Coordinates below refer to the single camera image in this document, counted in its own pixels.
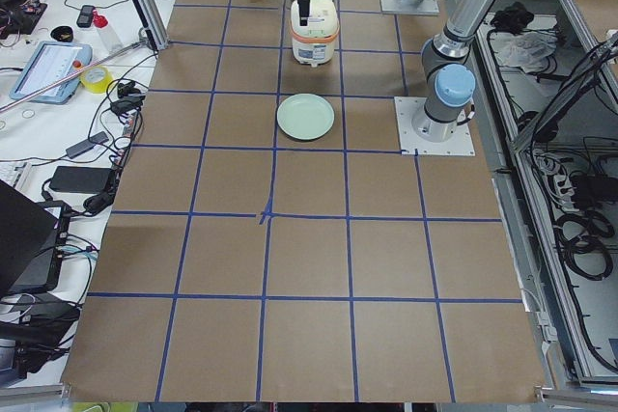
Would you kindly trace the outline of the black phone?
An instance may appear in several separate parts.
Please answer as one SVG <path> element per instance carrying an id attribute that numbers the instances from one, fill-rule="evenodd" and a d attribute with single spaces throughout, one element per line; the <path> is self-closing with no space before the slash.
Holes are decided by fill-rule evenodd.
<path id="1" fill-rule="evenodd" d="M 83 5 L 76 19 L 79 28 L 89 28 L 94 20 L 95 7 L 93 5 Z"/>

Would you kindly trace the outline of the blue teach pendant tablet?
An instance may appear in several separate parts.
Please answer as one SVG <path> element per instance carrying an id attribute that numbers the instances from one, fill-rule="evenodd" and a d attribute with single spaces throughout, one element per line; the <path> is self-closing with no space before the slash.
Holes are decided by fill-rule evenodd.
<path id="1" fill-rule="evenodd" d="M 20 99 L 76 72 L 73 66 L 78 61 L 82 66 L 92 60 L 92 47 L 77 42 L 43 41 L 15 81 L 9 96 Z M 64 104 L 78 87 L 78 78 L 66 81 L 33 98 L 34 102 Z"/>

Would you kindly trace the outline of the red cap bottle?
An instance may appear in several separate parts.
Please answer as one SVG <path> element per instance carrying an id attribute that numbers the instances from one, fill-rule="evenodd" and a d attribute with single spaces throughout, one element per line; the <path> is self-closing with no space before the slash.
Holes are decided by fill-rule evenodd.
<path id="1" fill-rule="evenodd" d="M 109 23 L 107 18 L 100 14 L 97 10 L 93 10 L 93 24 L 98 32 L 101 42 L 110 53 L 116 52 L 123 47 L 120 38 L 112 25 Z"/>

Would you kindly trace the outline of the black laptop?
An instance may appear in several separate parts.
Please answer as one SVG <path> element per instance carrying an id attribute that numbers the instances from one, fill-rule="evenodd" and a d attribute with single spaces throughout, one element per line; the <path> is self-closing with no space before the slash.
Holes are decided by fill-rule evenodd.
<path id="1" fill-rule="evenodd" d="M 67 242 L 69 206 L 34 202 L 1 183 L 1 294 L 43 293 L 56 288 Z"/>

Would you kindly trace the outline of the yellow tape roll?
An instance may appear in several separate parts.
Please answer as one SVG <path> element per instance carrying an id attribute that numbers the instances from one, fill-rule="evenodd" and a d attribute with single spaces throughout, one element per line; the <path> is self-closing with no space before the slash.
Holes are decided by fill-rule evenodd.
<path id="1" fill-rule="evenodd" d="M 96 66 L 81 72 L 82 86 L 92 94 L 105 94 L 113 81 L 110 71 L 104 66 Z"/>

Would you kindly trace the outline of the green plate near lemon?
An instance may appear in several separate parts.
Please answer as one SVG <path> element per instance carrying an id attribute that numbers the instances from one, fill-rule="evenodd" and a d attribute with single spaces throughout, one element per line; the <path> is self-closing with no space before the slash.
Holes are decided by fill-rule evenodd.
<path id="1" fill-rule="evenodd" d="M 335 112 L 331 104 L 314 94 L 287 97 L 278 107 L 276 121 L 288 136 L 311 141 L 323 137 L 333 126 Z"/>

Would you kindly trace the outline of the black power brick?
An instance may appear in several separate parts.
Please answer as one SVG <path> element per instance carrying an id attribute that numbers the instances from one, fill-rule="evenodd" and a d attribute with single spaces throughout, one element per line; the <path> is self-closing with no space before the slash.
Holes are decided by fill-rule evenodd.
<path id="1" fill-rule="evenodd" d="M 101 193 L 109 185 L 113 171 L 110 168 L 59 166 L 49 188 L 63 193 Z"/>

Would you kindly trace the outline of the metal rod tool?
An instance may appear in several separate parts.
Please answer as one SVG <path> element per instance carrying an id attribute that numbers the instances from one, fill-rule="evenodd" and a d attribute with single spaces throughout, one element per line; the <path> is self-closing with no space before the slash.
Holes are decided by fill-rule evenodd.
<path id="1" fill-rule="evenodd" d="M 49 89 L 53 89 L 54 87 L 57 87 L 59 85 L 61 85 L 62 83 L 66 82 L 66 81 L 71 81 L 73 78 L 75 77 L 79 77 L 81 72 L 86 70 L 86 69 L 90 69 L 92 67 L 96 67 L 96 66 L 100 66 L 110 60 L 113 60 L 123 54 L 128 53 L 129 51 L 132 51 L 134 49 L 140 48 L 142 46 L 145 46 L 148 43 L 148 40 L 146 38 L 139 38 L 137 41 L 134 41 L 133 43 L 126 45 L 124 47 L 122 47 L 120 50 L 113 52 L 113 53 L 109 53 L 107 56 L 104 56 L 103 58 L 94 60 L 93 59 L 93 55 L 92 55 L 92 60 L 91 63 L 89 65 L 85 65 L 82 66 L 78 61 L 75 61 L 73 63 L 73 66 L 76 68 L 76 72 L 74 72 L 71 75 L 68 75 L 64 78 L 61 78 L 60 80 L 53 82 L 52 84 L 45 86 L 44 88 L 40 88 L 39 90 L 33 92 L 30 95 L 27 95 L 23 98 L 20 99 L 12 99 L 11 98 L 11 102 L 7 102 L 1 105 L 1 113 L 6 113 L 9 110 L 13 109 L 14 107 L 16 107 L 17 105 L 20 105 L 21 103 L 25 103 L 28 101 L 33 101 L 33 98 L 35 96 L 38 96 L 42 93 L 45 93 L 46 91 L 48 91 Z"/>

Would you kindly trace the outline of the cream rice cooker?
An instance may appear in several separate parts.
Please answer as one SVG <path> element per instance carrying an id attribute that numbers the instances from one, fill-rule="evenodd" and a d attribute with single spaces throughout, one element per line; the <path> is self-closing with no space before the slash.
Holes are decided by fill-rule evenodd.
<path id="1" fill-rule="evenodd" d="M 290 29 L 293 54 L 303 65 L 317 67 L 328 63 L 338 38 L 339 18 L 332 0 L 311 0 L 307 24 L 300 24 L 299 5 L 291 5 Z"/>

